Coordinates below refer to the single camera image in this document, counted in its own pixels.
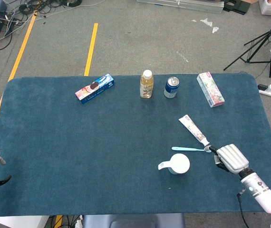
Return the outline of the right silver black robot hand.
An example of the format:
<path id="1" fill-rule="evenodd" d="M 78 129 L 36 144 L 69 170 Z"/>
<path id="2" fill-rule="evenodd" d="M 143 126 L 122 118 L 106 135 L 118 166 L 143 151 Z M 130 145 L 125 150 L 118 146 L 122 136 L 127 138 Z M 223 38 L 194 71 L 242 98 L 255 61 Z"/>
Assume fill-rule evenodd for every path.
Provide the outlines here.
<path id="1" fill-rule="evenodd" d="M 239 174 L 249 167 L 249 161 L 234 144 L 229 144 L 219 149 L 207 145 L 204 150 L 213 152 L 216 166 L 227 172 Z"/>

